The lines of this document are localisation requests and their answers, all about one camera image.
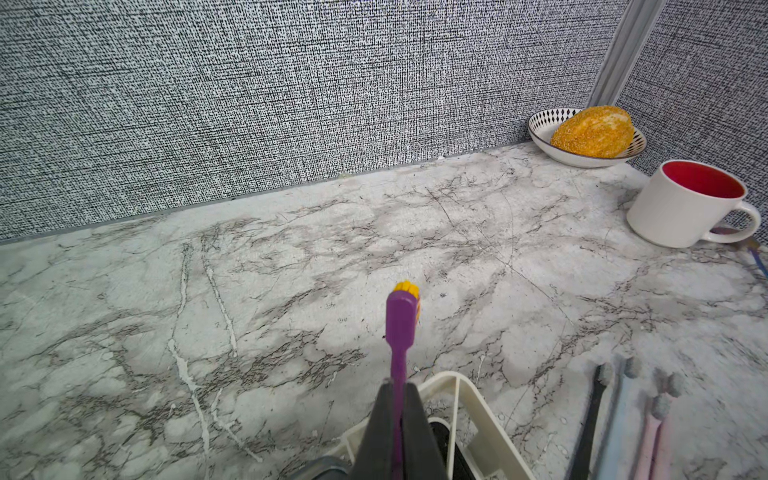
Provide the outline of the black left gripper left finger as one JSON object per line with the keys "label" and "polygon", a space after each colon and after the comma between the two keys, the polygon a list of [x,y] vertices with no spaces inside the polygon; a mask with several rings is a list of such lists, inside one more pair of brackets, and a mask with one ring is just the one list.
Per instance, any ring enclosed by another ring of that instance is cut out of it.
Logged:
{"label": "black left gripper left finger", "polygon": [[394,388],[384,382],[377,393],[350,479],[390,480],[394,450]]}

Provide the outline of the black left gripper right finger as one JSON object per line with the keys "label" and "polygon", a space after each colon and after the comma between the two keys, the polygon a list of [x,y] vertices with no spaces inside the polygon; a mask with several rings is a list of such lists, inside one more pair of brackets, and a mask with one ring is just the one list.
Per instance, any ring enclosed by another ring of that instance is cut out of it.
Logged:
{"label": "black left gripper right finger", "polygon": [[417,387],[405,384],[401,420],[403,478],[442,479],[448,475]]}

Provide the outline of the cream toothbrush holder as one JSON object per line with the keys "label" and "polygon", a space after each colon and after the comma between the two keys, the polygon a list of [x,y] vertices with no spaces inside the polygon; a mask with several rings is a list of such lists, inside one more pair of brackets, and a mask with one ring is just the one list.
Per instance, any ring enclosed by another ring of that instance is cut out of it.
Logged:
{"label": "cream toothbrush holder", "polygon": [[[465,375],[441,372],[415,386],[448,479],[534,477],[477,387]],[[344,432],[326,455],[309,461],[291,477],[350,479],[368,421]]]}

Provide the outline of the purple toothbrush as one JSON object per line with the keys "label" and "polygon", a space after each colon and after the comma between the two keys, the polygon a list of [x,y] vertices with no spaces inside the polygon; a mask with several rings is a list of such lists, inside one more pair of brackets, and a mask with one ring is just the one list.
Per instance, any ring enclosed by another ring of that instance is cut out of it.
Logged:
{"label": "purple toothbrush", "polygon": [[385,339],[391,349],[390,377],[393,384],[394,443],[392,478],[402,479],[402,411],[407,379],[407,352],[414,344],[420,316],[419,287],[406,280],[398,283],[386,301]]}

